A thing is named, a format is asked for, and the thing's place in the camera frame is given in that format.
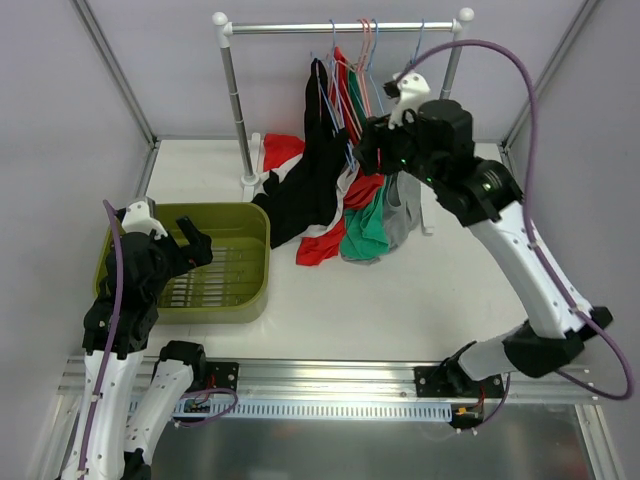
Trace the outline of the pink wire hanger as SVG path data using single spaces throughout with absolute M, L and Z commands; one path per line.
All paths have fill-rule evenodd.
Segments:
M 348 111 L 345 118 L 348 122 L 348 135 L 353 146 L 360 143 L 363 127 L 366 123 L 366 114 L 363 111 L 363 101 L 354 71 L 354 66 L 347 60 L 342 50 L 335 47 L 335 59 L 337 60 L 337 71 L 340 95 L 343 109 Z

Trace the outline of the white tank top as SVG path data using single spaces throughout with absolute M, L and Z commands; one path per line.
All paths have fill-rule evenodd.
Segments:
M 341 219 L 344 198 L 358 171 L 346 167 L 335 180 L 296 178 L 292 162 L 264 172 L 252 202 L 270 221 L 270 245 L 277 248 L 296 237 L 317 238 Z

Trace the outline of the black tank top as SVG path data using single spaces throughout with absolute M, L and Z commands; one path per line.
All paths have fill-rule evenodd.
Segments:
M 347 164 L 348 132 L 334 126 L 325 100 L 328 77 L 321 61 L 315 59 L 305 87 L 304 135 L 305 146 L 294 167 L 296 178 L 304 175 L 322 180 L 335 180 Z

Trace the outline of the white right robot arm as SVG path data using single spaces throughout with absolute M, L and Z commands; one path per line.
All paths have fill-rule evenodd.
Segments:
M 517 328 L 446 359 L 437 382 L 466 397 L 495 375 L 540 378 L 571 363 L 613 316 L 581 296 L 563 297 L 555 283 L 564 276 L 546 271 L 536 254 L 545 246 L 527 236 L 516 180 L 502 163 L 476 156 L 471 114 L 456 101 L 433 100 L 406 111 L 402 126 L 390 126 L 390 119 L 366 120 L 354 149 L 363 172 L 405 172 L 430 187 L 492 255 L 527 314 Z

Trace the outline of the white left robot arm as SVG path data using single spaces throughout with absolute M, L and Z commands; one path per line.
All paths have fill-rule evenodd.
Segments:
M 170 280 L 211 263 L 211 239 L 177 219 L 179 245 L 157 227 L 134 231 L 112 218 L 106 274 L 84 318 L 84 393 L 64 479 L 148 479 L 158 441 L 179 398 L 207 382 L 203 346 L 171 341 L 136 410 L 130 400 Z

